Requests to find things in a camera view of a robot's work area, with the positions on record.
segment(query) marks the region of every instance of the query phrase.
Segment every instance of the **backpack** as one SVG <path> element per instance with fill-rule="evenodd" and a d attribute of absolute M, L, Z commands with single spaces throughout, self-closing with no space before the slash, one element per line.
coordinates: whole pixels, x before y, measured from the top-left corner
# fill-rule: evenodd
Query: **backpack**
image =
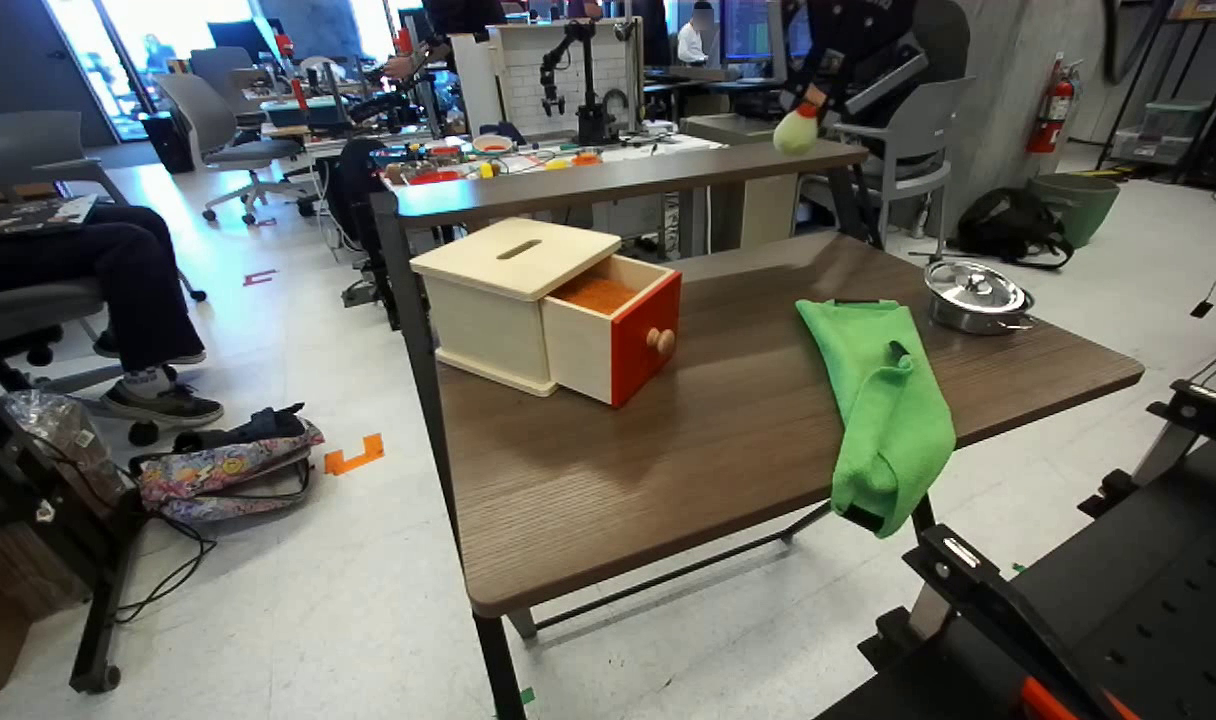
<path fill-rule="evenodd" d="M 1042 272 L 1060 272 L 1076 255 L 1076 247 L 1060 236 L 1053 208 L 1026 187 L 984 192 L 961 216 L 955 247 Z"/>
<path fill-rule="evenodd" d="M 265 407 L 230 431 L 183 431 L 164 457 L 135 457 L 138 505 L 183 526 L 210 526 L 300 507 L 313 492 L 321 428 L 293 407 Z"/>

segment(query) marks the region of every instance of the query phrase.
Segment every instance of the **red drawer front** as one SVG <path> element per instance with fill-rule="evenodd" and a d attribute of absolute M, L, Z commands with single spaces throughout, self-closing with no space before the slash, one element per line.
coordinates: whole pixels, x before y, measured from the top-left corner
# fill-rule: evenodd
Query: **red drawer front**
<path fill-rule="evenodd" d="M 680 287 L 680 272 L 668 272 L 635 306 L 613 320 L 613 407 L 625 407 L 677 353 Z"/>

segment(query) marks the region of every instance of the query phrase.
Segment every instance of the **office floor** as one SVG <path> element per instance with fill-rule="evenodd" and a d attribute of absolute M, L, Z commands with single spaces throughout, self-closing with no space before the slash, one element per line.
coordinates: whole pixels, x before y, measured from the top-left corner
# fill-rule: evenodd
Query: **office floor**
<path fill-rule="evenodd" d="M 419 434 L 399 335 L 375 306 L 340 306 L 350 272 L 326 253 L 326 223 L 276 208 L 270 228 L 192 220 L 183 196 L 210 174 L 116 168 L 128 196 L 175 223 L 183 266 L 210 292 L 196 320 L 209 363 L 188 373 L 226 401 L 226 421 L 304 401 L 326 446 L 358 453 L 383 434 L 383 459 L 325 474 L 315 498 L 282 521 L 218 537 L 209 565 L 120 631 L 125 684 L 112 695 L 66 690 L 85 612 L 33 626 L 0 720 L 293 720 L 424 714 L 488 720 L 488 684 L 448 521 Z M 1144 412 L 1168 380 L 1216 353 L 1216 310 L 1187 306 L 1216 275 L 1216 205 L 1208 192 L 1128 182 L 1113 220 L 1065 275 L 1013 272 L 1041 315 L 1148 363 L 1138 387 L 955 453 L 937 484 L 940 515 L 1015 572 L 1083 524 L 1076 498 L 1113 467 L 1133 467 L 1156 434 Z M 59 363 L 90 363 L 85 339 Z M 590 714 L 816 714 L 868 676 L 855 643 L 875 614 L 907 603 L 900 565 L 907 533 L 870 541 L 824 521 L 791 551 L 765 549 L 658 592 L 512 640 L 527 711 Z M 128 594 L 153 586 L 192 549 L 153 526 Z"/>

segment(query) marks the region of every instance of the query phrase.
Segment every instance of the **red fire extinguisher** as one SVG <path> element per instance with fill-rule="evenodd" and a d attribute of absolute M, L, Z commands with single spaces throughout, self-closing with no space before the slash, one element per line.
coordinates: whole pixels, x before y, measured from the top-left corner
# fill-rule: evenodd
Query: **red fire extinguisher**
<path fill-rule="evenodd" d="M 1072 115 L 1072 101 L 1076 101 L 1076 70 L 1065 60 L 1055 60 L 1022 153 L 1030 154 L 1055 153 L 1060 127 Z"/>

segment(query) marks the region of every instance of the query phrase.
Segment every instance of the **green towel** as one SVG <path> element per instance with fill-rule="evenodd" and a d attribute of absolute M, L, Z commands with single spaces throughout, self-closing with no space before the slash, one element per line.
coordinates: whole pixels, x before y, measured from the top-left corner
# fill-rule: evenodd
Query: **green towel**
<path fill-rule="evenodd" d="M 914 320 L 905 304 L 797 298 L 843 416 L 831 507 L 890 537 L 955 446 Z"/>

